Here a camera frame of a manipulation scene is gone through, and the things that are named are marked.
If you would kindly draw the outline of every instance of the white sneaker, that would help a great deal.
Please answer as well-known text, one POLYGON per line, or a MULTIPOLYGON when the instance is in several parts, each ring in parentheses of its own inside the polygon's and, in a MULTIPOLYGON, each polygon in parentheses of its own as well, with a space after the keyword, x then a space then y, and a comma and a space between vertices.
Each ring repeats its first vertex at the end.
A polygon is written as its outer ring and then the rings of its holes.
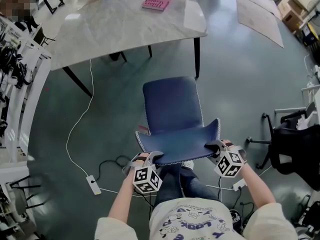
POLYGON ((181 163, 181 167, 183 167, 183 168, 188 168, 188 169, 190 169, 190 170, 193 170, 194 169, 194 166, 195 166, 195 164, 194 164, 194 162, 193 161, 184 161, 184 162, 182 162, 181 163))

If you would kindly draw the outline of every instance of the blue jeans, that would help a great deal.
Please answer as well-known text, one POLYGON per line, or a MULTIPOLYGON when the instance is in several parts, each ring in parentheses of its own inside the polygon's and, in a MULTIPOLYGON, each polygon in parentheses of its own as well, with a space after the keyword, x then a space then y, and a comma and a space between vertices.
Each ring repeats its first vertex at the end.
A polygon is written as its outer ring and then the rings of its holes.
POLYGON ((159 177, 162 180, 162 185, 157 192, 154 207, 162 202, 183 198, 184 196, 186 198, 203 198, 220 202, 212 190, 201 183, 191 169, 182 168, 180 163, 164 166, 159 177))

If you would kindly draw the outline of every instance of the book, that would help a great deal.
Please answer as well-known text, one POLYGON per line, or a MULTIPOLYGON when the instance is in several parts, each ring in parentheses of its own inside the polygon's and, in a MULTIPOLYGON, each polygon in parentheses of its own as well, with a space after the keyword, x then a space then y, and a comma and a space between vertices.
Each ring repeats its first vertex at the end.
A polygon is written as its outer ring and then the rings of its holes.
POLYGON ((145 0, 142 4, 143 8, 164 11, 172 0, 145 0))

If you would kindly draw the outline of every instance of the green floor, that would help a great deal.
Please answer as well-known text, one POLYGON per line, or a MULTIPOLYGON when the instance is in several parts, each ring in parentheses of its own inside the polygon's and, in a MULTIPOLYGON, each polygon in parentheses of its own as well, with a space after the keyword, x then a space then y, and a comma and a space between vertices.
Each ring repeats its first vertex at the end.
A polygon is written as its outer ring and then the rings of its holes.
MULTIPOLYGON (((261 114, 274 118, 274 109, 301 107, 307 102, 300 89, 307 84, 304 57, 308 54, 285 25, 278 21, 284 48, 241 25, 236 0, 197 0, 207 20, 208 36, 201 39, 201 69, 197 80, 204 123, 221 120, 221 138, 244 145, 247 136, 269 139, 261 114)), ((173 41, 126 51, 128 62, 109 57, 92 61, 94 99, 89 112, 74 130, 69 151, 89 174, 97 177, 99 163, 119 155, 133 157, 140 151, 134 131, 146 126, 142 86, 145 82, 194 76, 193 40, 173 41)), ((71 67, 91 89, 90 62, 71 67)), ((42 182, 35 202, 47 200, 34 209, 38 230, 51 240, 93 239, 97 219, 108 215, 116 196, 103 192, 94 196, 85 174, 68 158, 66 141, 70 129, 87 108, 86 96, 63 72, 49 74, 33 119, 29 163, 30 173, 42 182)), ((267 147, 250 144, 247 158, 261 163, 267 147)), ((206 184, 218 185, 214 166, 206 158, 195 161, 194 171, 206 184)), ((296 174, 281 175, 271 168, 262 176, 290 219, 310 187, 296 174)), ((123 175, 118 167, 105 164, 100 188, 119 190, 123 175)), ((223 179, 229 188, 237 179, 223 179)), ((223 191, 223 202, 234 203, 239 192, 223 191)), ((247 189, 240 202, 249 202, 247 189)), ((149 207, 142 198, 132 200, 129 222, 140 240, 148 239, 149 207)))

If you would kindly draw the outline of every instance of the white t-shirt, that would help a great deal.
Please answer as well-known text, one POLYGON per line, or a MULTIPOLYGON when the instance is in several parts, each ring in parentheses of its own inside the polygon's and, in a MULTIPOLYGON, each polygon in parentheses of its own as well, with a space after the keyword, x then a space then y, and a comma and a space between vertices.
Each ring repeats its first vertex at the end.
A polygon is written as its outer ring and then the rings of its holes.
MULTIPOLYGON (((297 240, 281 204, 270 203, 254 212, 243 236, 233 230, 229 209, 221 202, 179 198, 159 204, 150 222, 150 240, 297 240)), ((113 218, 100 218, 95 240, 137 240, 136 232, 113 218)))

